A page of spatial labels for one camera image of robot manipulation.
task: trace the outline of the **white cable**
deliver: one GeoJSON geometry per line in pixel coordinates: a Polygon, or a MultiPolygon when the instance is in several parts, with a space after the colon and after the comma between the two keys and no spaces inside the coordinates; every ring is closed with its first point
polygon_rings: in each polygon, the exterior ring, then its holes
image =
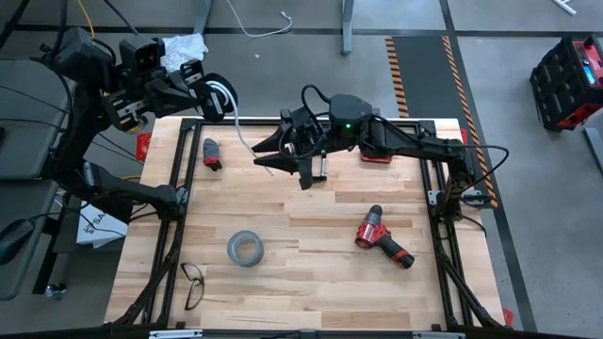
{"type": "MultiPolygon", "coordinates": [[[[215,89],[215,90],[223,93],[224,96],[226,97],[227,103],[229,101],[232,102],[233,108],[235,110],[235,128],[236,128],[236,133],[238,134],[238,139],[241,140],[241,143],[243,145],[245,145],[245,148],[247,148],[249,153],[251,153],[253,155],[253,157],[257,159],[257,155],[252,150],[252,148],[247,144],[247,142],[245,142],[245,139],[243,138],[243,135],[241,134],[241,127],[238,125],[238,107],[236,107],[236,101],[235,101],[235,97],[233,96],[233,93],[231,93],[230,90],[228,90],[228,88],[226,88],[223,84],[219,83],[218,81],[211,80],[211,81],[207,81],[206,84],[209,85],[212,89],[215,89]]],[[[272,173],[272,171],[269,168],[264,167],[264,169],[268,173],[270,173],[271,176],[274,176],[274,173],[272,173]]]]}
{"type": "Polygon", "coordinates": [[[576,15],[576,11],[567,5],[570,0],[553,0],[553,2],[563,8],[569,15],[576,15]]]}
{"type": "Polygon", "coordinates": [[[271,36],[271,35],[283,33],[283,32],[286,32],[287,30],[289,30],[291,28],[291,26],[293,25],[293,18],[291,18],[290,16],[286,15],[286,13],[282,10],[281,11],[281,15],[285,19],[289,20],[289,24],[287,25],[287,27],[285,27],[283,29],[279,29],[279,30],[274,31],[274,32],[265,33],[265,34],[249,34],[245,30],[245,27],[243,26],[243,23],[241,22],[240,18],[238,17],[238,14],[236,14],[236,10],[235,10],[235,7],[233,6],[233,4],[231,4],[230,0],[226,0],[226,2],[228,3],[228,6],[230,6],[230,9],[233,10],[233,13],[235,14],[235,18],[238,21],[238,25],[243,30],[243,33],[245,33],[245,35],[248,36],[248,37],[250,37],[250,38],[263,38],[263,37],[267,37],[267,36],[271,36]]]}

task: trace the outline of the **cordless drill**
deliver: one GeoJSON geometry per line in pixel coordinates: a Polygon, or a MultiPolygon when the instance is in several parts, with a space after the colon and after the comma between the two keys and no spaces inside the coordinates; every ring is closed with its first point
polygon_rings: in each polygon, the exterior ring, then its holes
{"type": "Polygon", "coordinates": [[[380,205],[370,207],[356,233],[356,245],[363,249],[379,246],[395,263],[410,268],[415,262],[415,257],[392,239],[391,232],[387,231],[385,225],[381,223],[382,213],[383,209],[380,205]]]}
{"type": "Polygon", "coordinates": [[[222,169],[222,163],[220,162],[220,146],[218,146],[218,142],[209,137],[204,140],[204,165],[208,166],[213,171],[222,169]]]}

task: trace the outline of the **red object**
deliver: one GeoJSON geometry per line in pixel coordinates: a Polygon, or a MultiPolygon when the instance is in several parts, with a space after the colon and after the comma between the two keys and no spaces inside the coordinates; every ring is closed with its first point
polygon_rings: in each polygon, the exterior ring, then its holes
{"type": "Polygon", "coordinates": [[[410,268],[415,261],[415,257],[392,239],[391,233],[381,223],[382,213],[383,209],[379,205],[371,207],[358,228],[358,232],[356,232],[356,245],[367,250],[373,246],[378,246],[396,264],[404,268],[410,268]]]}
{"type": "Polygon", "coordinates": [[[467,130],[465,128],[461,128],[461,137],[463,138],[463,144],[467,144],[467,130]]]}
{"type": "Polygon", "coordinates": [[[145,161],[151,144],[151,133],[140,133],[136,136],[136,159],[145,161]]]}
{"type": "Polygon", "coordinates": [[[515,315],[509,309],[502,308],[502,315],[505,317],[505,325],[512,327],[515,320],[515,315]]]}
{"type": "Polygon", "coordinates": [[[592,116],[597,110],[603,105],[582,105],[574,111],[574,113],[567,116],[562,121],[557,122],[557,127],[562,129],[574,129],[581,123],[584,123],[588,117],[592,116]]]}
{"type": "Polygon", "coordinates": [[[204,159],[204,165],[210,167],[210,165],[218,164],[220,160],[216,156],[208,156],[204,159]]]}
{"type": "Polygon", "coordinates": [[[587,42],[588,41],[574,41],[574,48],[576,48],[582,58],[588,60],[588,66],[595,73],[595,83],[591,84],[591,86],[603,87],[603,82],[601,81],[601,78],[603,77],[603,68],[601,67],[603,60],[601,60],[601,56],[596,51],[596,48],[593,48],[593,45],[587,42]]]}
{"type": "Polygon", "coordinates": [[[388,158],[369,158],[367,156],[364,156],[362,154],[360,154],[360,159],[362,159],[362,161],[364,162],[375,162],[375,163],[380,163],[380,164],[389,164],[392,162],[393,157],[390,156],[388,158]]]}

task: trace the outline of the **black metal frame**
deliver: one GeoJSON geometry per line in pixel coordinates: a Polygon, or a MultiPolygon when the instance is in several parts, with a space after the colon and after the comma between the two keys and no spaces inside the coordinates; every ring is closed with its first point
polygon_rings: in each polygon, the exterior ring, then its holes
{"type": "MultiPolygon", "coordinates": [[[[267,126],[267,125],[278,126],[279,123],[280,123],[280,121],[278,119],[253,119],[253,120],[241,120],[239,122],[239,124],[242,126],[267,126]]],[[[433,121],[392,121],[392,123],[399,128],[413,128],[413,133],[415,133],[415,134],[419,134],[424,130],[436,131],[433,121]]],[[[213,126],[215,126],[215,125],[233,125],[233,124],[234,124],[234,121],[232,121],[232,120],[211,123],[211,125],[213,125],[213,126]]],[[[187,175],[185,178],[185,188],[188,191],[190,191],[191,186],[192,186],[192,173],[194,172],[194,169],[195,169],[195,163],[196,163],[195,160],[197,158],[197,150],[199,149],[200,135],[201,135],[201,130],[203,128],[203,125],[204,125],[204,121],[202,119],[183,119],[182,120],[181,125],[180,125],[180,134],[179,134],[178,141],[176,144],[176,151],[175,151],[175,155],[174,155],[173,165],[171,168],[170,185],[175,186],[178,181],[178,173],[180,171],[180,166],[181,166],[181,162],[182,162],[182,154],[184,153],[187,132],[189,130],[193,129],[194,135],[193,135],[193,140],[192,140],[191,149],[190,149],[190,157],[188,160],[187,175]]],[[[429,204],[428,192],[432,190],[432,180],[431,180],[431,176],[430,176],[428,160],[419,159],[419,162],[420,162],[421,174],[422,174],[422,178],[423,178],[423,188],[425,191],[426,204],[428,206],[430,226],[432,229],[433,248],[434,248],[434,253],[435,253],[437,251],[438,245],[442,242],[442,236],[440,235],[440,230],[439,230],[440,220],[439,220],[439,216],[435,213],[437,207],[429,204]]],[[[442,163],[433,162],[433,166],[435,168],[435,175],[436,175],[436,179],[437,179],[437,183],[438,183],[438,189],[443,190],[444,185],[445,185],[445,178],[444,178],[444,171],[443,171],[442,163]]],[[[176,229],[174,232],[174,243],[181,242],[181,240],[182,240],[182,237],[184,234],[184,226],[186,223],[187,207],[188,207],[188,204],[186,204],[186,206],[185,206],[185,216],[183,218],[180,218],[177,221],[176,229]]],[[[162,263],[161,258],[163,257],[163,253],[165,250],[165,243],[166,243],[166,240],[168,237],[169,228],[170,228],[170,223],[168,221],[161,222],[161,226],[159,229],[159,236],[157,238],[157,244],[155,247],[155,257],[153,260],[151,277],[154,277],[157,274],[159,267],[161,266],[161,263],[162,263]]],[[[461,278],[464,278],[463,266],[461,263],[461,254],[459,252],[459,246],[458,246],[456,232],[454,229],[453,222],[447,221],[446,228],[447,228],[447,233],[448,233],[447,236],[448,236],[448,243],[449,243],[449,247],[450,247],[450,258],[451,258],[452,266],[454,267],[454,269],[457,270],[457,272],[459,273],[461,278]]],[[[161,314],[159,315],[159,317],[157,319],[158,324],[162,324],[162,325],[165,324],[166,326],[168,324],[168,320],[169,320],[169,316],[170,316],[171,298],[172,298],[173,289],[175,286],[175,273],[176,273],[177,264],[178,264],[177,257],[180,254],[179,246],[180,245],[178,245],[175,262],[173,263],[173,266],[170,269],[170,274],[168,276],[168,279],[166,280],[166,287],[165,287],[165,293],[164,293],[165,297],[163,299],[163,303],[161,306],[161,314]]],[[[448,274],[445,271],[443,265],[441,264],[441,262],[439,260],[436,259],[435,263],[436,263],[436,269],[438,271],[438,280],[440,282],[440,293],[442,295],[442,302],[443,302],[443,306],[444,306],[444,315],[445,315],[445,319],[446,319],[446,325],[447,325],[447,328],[450,328],[451,326],[459,325],[459,322],[456,320],[453,309],[452,309],[452,300],[450,297],[450,291],[449,291],[449,287],[448,287],[448,274]]],[[[461,293],[459,293],[459,298],[461,300],[461,309],[462,309],[462,313],[463,313],[463,324],[466,326],[472,326],[473,319],[472,319],[472,314],[468,307],[467,301],[464,299],[464,296],[461,293]]],[[[150,324],[151,323],[154,304],[155,304],[155,293],[152,296],[150,296],[150,298],[148,299],[148,301],[146,302],[146,304],[144,306],[144,314],[142,317],[142,324],[150,324]]],[[[129,320],[129,322],[127,322],[127,323],[132,324],[132,321],[134,319],[129,318],[128,320],[129,320]]],[[[350,332],[344,331],[344,333],[347,333],[347,334],[350,334],[352,332],[353,331],[350,331],[350,332]]],[[[244,335],[244,333],[246,333],[246,332],[245,331],[238,332],[236,335],[244,335]]],[[[266,336],[266,335],[270,335],[271,333],[274,333],[274,331],[253,331],[253,333],[259,333],[261,335],[266,336]]],[[[233,335],[233,333],[230,331],[226,331],[225,335],[233,335]]]]}
{"type": "MultiPolygon", "coordinates": [[[[234,121],[221,121],[217,123],[211,123],[210,125],[233,125],[234,121]]],[[[434,131],[433,121],[392,121],[399,128],[413,128],[415,133],[421,133],[425,129],[434,131]]],[[[180,171],[182,155],[184,153],[185,141],[187,133],[193,131],[193,140],[190,146],[190,157],[187,164],[187,172],[185,176],[184,187],[190,191],[192,186],[192,176],[196,166],[197,153],[200,147],[201,131],[205,122],[202,119],[189,119],[185,118],[182,120],[180,125],[180,135],[176,145],[176,152],[174,155],[173,165],[171,169],[170,184],[175,186],[178,181],[178,173],[180,171]]],[[[278,126],[278,119],[250,119],[241,120],[239,122],[242,126],[278,126]]],[[[470,299],[465,299],[459,288],[459,298],[461,300],[462,313],[464,318],[464,324],[460,325],[454,316],[452,309],[452,300],[450,297],[450,291],[448,286],[448,274],[450,273],[445,269],[445,265],[442,263],[442,259],[438,257],[438,249],[442,249],[442,236],[440,235],[439,229],[439,216],[434,213],[435,206],[431,206],[429,203],[429,191],[432,190],[432,178],[430,175],[429,161],[425,159],[419,159],[419,165],[421,167],[421,174],[423,180],[423,187],[425,190],[426,204],[428,206],[428,213],[430,218],[430,226],[432,230],[432,242],[434,248],[434,256],[436,269],[438,272],[438,280],[440,282],[440,293],[442,296],[442,303],[444,308],[444,315],[446,319],[446,325],[450,338],[552,338],[553,336],[541,333],[530,333],[522,331],[513,331],[508,328],[481,328],[474,327],[472,324],[472,314],[469,310],[470,299]],[[454,333],[463,333],[464,335],[456,335],[454,333]]],[[[436,180],[440,189],[444,188],[444,171],[442,164],[439,162],[432,162],[435,170],[436,180]]],[[[137,298],[134,304],[128,309],[126,314],[113,323],[106,323],[98,328],[89,329],[75,329],[65,331],[45,331],[45,332],[32,332],[19,334],[22,338],[148,338],[151,331],[163,331],[168,328],[168,320],[171,310],[171,300],[173,296],[173,290],[175,287],[175,273],[178,267],[178,257],[180,254],[182,238],[184,235],[185,224],[186,224],[186,211],[188,203],[185,204],[185,216],[179,218],[176,221],[176,227],[174,230],[174,240],[171,245],[171,250],[163,257],[165,245],[168,237],[170,228],[169,222],[162,222],[159,237],[157,238],[157,244],[155,248],[155,258],[152,267],[151,278],[145,286],[144,290],[137,298]],[[165,275],[168,275],[166,281],[166,287],[164,292],[163,304],[161,307],[161,313],[155,323],[151,323],[152,311],[155,301],[156,288],[159,283],[163,280],[165,275]],[[144,308],[143,323],[133,325],[134,320],[137,318],[139,313],[144,308]]],[[[453,267],[456,277],[451,279],[458,281],[459,277],[463,279],[463,266],[461,263],[461,255],[459,253],[459,247],[457,243],[457,237],[454,230],[454,223],[449,221],[446,223],[447,230],[447,241],[449,242],[450,248],[450,263],[453,267]]],[[[183,329],[184,323],[176,324],[176,329],[183,329]]],[[[434,324],[432,329],[434,331],[440,331],[439,325],[434,324]]],[[[253,331],[253,330],[191,330],[191,333],[202,333],[203,336],[208,337],[291,337],[291,335],[299,335],[299,339],[319,339],[319,338],[415,338],[421,337],[421,333],[427,334],[424,331],[253,331]]]]}

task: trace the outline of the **black eyeglasses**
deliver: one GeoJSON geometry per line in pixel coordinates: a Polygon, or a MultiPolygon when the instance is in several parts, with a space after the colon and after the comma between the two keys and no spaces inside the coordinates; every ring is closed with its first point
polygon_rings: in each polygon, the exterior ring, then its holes
{"type": "Polygon", "coordinates": [[[180,268],[185,272],[187,279],[191,282],[188,290],[187,304],[185,311],[190,311],[197,307],[204,297],[205,281],[201,270],[191,263],[182,263],[180,268]]]}

